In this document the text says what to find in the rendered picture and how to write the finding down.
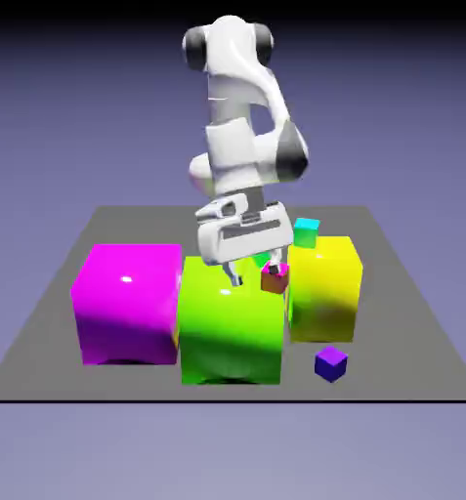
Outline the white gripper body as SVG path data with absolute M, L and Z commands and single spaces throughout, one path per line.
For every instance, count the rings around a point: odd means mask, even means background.
M 213 202 L 196 212 L 197 243 L 203 262 L 217 266 L 282 249 L 293 242 L 293 228 L 281 202 L 257 214 L 219 216 L 224 203 Z

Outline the small orange cube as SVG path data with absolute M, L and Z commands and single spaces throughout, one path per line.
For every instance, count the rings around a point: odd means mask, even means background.
M 289 266 L 279 264 L 279 273 L 270 272 L 270 263 L 266 263 L 261 271 L 261 289 L 266 292 L 283 294 L 289 282 Z

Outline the small cyan cube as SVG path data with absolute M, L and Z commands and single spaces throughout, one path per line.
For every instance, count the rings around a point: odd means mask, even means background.
M 314 249 L 317 246 L 320 220 L 298 218 L 293 228 L 295 247 Z

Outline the small purple cube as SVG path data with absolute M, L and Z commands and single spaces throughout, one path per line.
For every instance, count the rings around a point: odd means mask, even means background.
M 333 383 L 347 370 L 348 355 L 333 346 L 327 346 L 315 356 L 315 373 Z

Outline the large green box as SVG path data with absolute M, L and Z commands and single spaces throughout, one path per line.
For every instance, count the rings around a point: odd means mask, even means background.
M 277 385 L 284 342 L 284 299 L 261 289 L 254 259 L 235 268 L 232 286 L 220 267 L 199 256 L 184 262 L 178 304 L 182 383 Z

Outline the large yellow box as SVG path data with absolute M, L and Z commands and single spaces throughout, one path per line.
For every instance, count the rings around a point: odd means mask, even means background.
M 285 299 L 294 343 L 351 343 L 363 264 L 349 236 L 324 235 L 314 248 L 288 248 Z

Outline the large magenta box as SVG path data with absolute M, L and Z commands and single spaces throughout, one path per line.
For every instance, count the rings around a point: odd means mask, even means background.
M 70 288 L 85 365 L 177 362 L 182 249 L 98 243 Z

